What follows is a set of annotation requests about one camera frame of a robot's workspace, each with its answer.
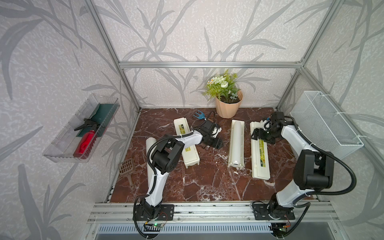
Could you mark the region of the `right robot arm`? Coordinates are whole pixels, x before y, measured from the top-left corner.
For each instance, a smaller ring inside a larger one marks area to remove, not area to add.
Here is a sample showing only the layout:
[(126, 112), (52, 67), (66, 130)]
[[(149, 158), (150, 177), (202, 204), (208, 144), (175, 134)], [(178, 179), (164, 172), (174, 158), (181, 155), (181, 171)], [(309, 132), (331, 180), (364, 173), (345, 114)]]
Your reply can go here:
[[(357, 185), (353, 170), (331, 152), (312, 143), (302, 132), (293, 117), (283, 112), (274, 112), (260, 122), (251, 122), (252, 165), (255, 178), (266, 179), (268, 165), (267, 145), (274, 145), (278, 138), (288, 141), (293, 152), (298, 154), (293, 179), (281, 191), (274, 193), (263, 208), (273, 220), (288, 218), (298, 202), (311, 195), (338, 196), (351, 192)], [(340, 191), (330, 192), (333, 184), (335, 163), (340, 164), (351, 177), (350, 185)]]

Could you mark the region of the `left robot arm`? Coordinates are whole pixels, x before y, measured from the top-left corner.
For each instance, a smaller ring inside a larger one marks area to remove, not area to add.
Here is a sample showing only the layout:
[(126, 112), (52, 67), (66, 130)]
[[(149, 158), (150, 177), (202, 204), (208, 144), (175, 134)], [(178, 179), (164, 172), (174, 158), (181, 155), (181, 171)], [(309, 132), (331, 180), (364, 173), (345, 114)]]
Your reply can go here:
[(215, 149), (223, 146), (223, 141), (217, 137), (221, 127), (205, 120), (196, 128), (189, 128), (185, 118), (174, 121), (176, 135), (164, 135), (147, 150), (148, 191), (145, 196), (137, 197), (139, 203), (134, 204), (133, 219), (148, 221), (156, 219), (161, 214), (163, 192), (170, 173), (177, 167), (182, 152), (193, 146), (204, 144)]

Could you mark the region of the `white wrap dispenser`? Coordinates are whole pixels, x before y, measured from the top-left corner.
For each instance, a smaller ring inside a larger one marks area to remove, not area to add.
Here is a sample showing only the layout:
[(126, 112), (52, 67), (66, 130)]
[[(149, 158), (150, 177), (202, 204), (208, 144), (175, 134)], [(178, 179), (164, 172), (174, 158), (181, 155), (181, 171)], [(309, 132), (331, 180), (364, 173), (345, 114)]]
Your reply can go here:
[(254, 179), (269, 180), (271, 178), (271, 171), (269, 165), (268, 145), (263, 140), (252, 140), (251, 134), (255, 128), (262, 128), (262, 124), (266, 121), (251, 122), (250, 135), (246, 136), (244, 133), (244, 163), (245, 151), (250, 151), (252, 177)]
[[(177, 135), (186, 135), (191, 132), (186, 118), (175, 119), (174, 126)], [(200, 164), (200, 157), (197, 148), (190, 142), (185, 143), (184, 150), (182, 151), (182, 157), (186, 168)]]

